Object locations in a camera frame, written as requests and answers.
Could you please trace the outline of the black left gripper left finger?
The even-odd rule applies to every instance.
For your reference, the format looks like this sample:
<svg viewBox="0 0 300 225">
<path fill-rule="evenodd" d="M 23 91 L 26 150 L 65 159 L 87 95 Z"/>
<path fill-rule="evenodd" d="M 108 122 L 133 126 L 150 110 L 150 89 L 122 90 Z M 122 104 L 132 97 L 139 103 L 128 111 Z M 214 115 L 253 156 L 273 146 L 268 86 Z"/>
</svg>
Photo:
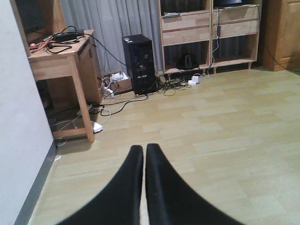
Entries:
<svg viewBox="0 0 300 225">
<path fill-rule="evenodd" d="M 133 145 L 123 164 L 90 202 L 60 225 L 139 225 L 143 148 Z"/>
</svg>

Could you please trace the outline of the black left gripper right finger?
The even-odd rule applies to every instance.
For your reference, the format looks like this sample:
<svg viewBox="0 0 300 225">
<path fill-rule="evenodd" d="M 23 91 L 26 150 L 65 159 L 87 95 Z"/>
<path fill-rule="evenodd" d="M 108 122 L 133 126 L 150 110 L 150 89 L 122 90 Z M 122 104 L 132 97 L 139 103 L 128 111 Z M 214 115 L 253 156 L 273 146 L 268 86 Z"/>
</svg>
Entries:
<svg viewBox="0 0 300 225">
<path fill-rule="evenodd" d="M 198 195 L 156 143 L 146 150 L 146 199 L 151 225 L 240 224 Z"/>
</svg>

